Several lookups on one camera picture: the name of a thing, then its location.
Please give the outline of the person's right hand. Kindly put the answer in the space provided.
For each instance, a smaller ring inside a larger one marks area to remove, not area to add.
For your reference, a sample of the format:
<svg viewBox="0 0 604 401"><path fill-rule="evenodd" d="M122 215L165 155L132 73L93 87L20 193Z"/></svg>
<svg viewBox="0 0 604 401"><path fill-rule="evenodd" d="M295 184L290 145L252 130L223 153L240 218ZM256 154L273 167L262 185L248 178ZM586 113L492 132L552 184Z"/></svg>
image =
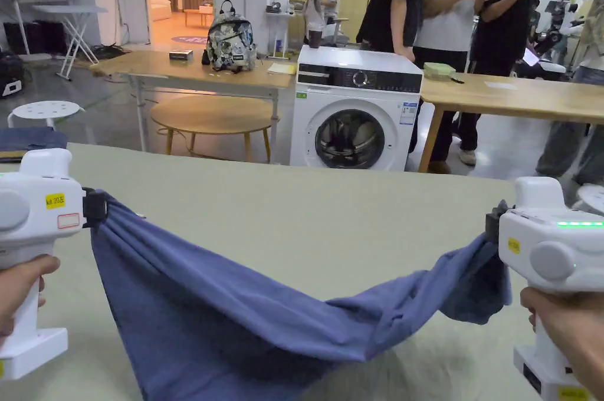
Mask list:
<svg viewBox="0 0 604 401"><path fill-rule="evenodd" d="M521 305L530 312L536 330L540 320L557 348L568 359L577 381L596 400L603 400L603 294L548 294L526 287Z"/></svg>

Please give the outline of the person's left hand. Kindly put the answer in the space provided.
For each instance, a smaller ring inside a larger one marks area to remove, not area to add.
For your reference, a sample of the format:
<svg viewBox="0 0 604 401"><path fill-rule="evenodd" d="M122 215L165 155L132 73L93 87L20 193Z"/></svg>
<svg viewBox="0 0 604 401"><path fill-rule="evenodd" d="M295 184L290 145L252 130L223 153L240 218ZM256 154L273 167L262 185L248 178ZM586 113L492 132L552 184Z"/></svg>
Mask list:
<svg viewBox="0 0 604 401"><path fill-rule="evenodd" d="M15 328L14 316L26 300L34 284L38 285L37 307L46 299L41 294L45 288L44 276L60 267L57 257L42 254L27 262L1 271L1 345L3 346Z"/></svg>

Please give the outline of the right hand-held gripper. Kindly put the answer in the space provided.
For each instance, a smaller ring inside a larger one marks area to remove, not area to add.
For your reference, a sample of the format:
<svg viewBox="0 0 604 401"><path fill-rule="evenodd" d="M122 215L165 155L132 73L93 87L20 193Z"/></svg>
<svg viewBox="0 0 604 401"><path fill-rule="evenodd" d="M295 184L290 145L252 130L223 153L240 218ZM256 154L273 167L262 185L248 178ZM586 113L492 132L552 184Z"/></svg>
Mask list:
<svg viewBox="0 0 604 401"><path fill-rule="evenodd" d="M522 177L514 186L516 203L501 202L486 217L502 262L540 291L602 293L602 187L583 186L568 207L556 179ZM514 365L543 400L593 400L540 320L535 345L515 348Z"/></svg>

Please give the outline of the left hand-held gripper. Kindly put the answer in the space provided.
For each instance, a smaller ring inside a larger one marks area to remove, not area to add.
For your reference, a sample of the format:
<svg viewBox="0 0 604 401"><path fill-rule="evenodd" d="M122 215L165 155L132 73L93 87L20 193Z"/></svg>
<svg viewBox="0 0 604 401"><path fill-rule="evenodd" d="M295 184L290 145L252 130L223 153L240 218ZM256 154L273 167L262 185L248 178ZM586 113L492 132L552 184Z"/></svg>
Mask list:
<svg viewBox="0 0 604 401"><path fill-rule="evenodd" d="M1 175L1 269L51 255L56 240L104 222L105 194L83 188L69 174L71 152L32 150L16 172ZM14 315L1 347L1 379L18 380L68 349L65 328L39 328L39 284Z"/></svg>

